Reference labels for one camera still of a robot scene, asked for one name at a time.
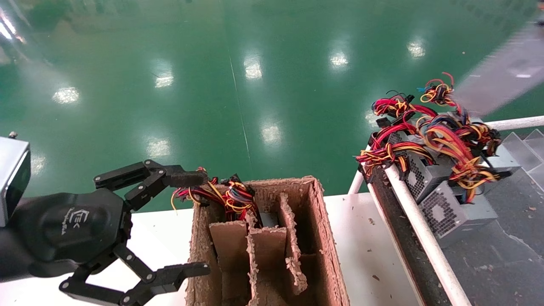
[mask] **yellow wire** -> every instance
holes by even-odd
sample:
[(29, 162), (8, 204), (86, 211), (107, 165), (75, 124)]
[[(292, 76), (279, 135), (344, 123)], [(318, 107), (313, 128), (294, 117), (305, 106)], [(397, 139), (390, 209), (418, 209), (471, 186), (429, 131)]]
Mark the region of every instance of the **yellow wire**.
[(170, 205), (172, 205), (172, 208), (176, 212), (176, 216), (177, 216), (177, 209), (176, 209), (176, 206), (174, 205), (174, 196), (176, 195), (178, 190), (180, 189), (178, 188), (176, 191), (174, 191), (174, 193), (172, 194), (172, 197), (170, 198)]
[(213, 186), (212, 183), (208, 182), (208, 185), (213, 189), (213, 191), (215, 191), (215, 193), (217, 194), (217, 196), (223, 201), (223, 203), (227, 204), (227, 202), (225, 201), (225, 199), (223, 199), (223, 197), (221, 196), (221, 193), (219, 193), (219, 191), (217, 191), (217, 189), (215, 189), (215, 186)]
[(198, 204), (198, 206), (200, 206), (200, 202), (195, 200), (195, 198), (193, 198), (193, 195), (191, 194), (191, 188), (187, 188), (187, 190), (189, 191), (189, 197), (191, 198), (191, 200), (195, 203)]

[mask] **black wire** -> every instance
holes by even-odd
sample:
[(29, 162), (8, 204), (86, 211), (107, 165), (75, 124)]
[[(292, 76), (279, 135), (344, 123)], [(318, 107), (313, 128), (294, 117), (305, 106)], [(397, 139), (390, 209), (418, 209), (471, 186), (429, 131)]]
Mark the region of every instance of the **black wire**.
[(476, 194), (474, 194), (474, 195), (482, 195), (482, 194), (484, 194), (484, 192), (485, 192), (485, 184), (481, 184), (481, 192), (480, 192), (480, 193), (476, 193)]
[(392, 91), (395, 92), (395, 93), (397, 93), (395, 96), (404, 96), (403, 98), (406, 98), (406, 94), (405, 94), (405, 93), (400, 93), (400, 92), (398, 92), (398, 91), (396, 91), (396, 90), (394, 90), (394, 89), (391, 89), (390, 91), (386, 92), (385, 95), (387, 95), (388, 93), (390, 93), (390, 92), (392, 92)]

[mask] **red wire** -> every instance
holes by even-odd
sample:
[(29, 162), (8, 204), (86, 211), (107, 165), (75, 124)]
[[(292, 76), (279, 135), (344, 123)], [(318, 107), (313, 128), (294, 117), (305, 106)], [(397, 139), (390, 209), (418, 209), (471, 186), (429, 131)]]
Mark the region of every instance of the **red wire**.
[(425, 84), (425, 87), (429, 86), (430, 83), (434, 82), (434, 81), (439, 81), (440, 84), (444, 84), (444, 81), (439, 79), (439, 78), (434, 78), (432, 79), (431, 81), (428, 81), (427, 84)]
[(454, 82), (453, 82), (453, 76), (452, 76), (451, 74), (445, 72), (445, 71), (443, 71), (442, 74), (443, 74), (443, 75), (449, 76), (449, 79), (451, 80), (451, 85), (452, 85), (452, 87), (453, 87), (453, 84), (454, 84)]

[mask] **cardboard box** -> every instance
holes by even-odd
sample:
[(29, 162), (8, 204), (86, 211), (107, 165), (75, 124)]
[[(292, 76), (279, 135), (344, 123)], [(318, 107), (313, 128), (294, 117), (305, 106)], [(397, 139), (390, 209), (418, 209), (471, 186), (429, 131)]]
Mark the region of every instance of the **cardboard box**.
[(212, 272), (188, 279), (187, 306), (348, 306), (319, 181), (245, 184), (259, 211), (277, 214), (279, 225), (255, 229), (251, 214), (222, 222), (219, 205), (194, 207), (189, 261), (207, 262)]

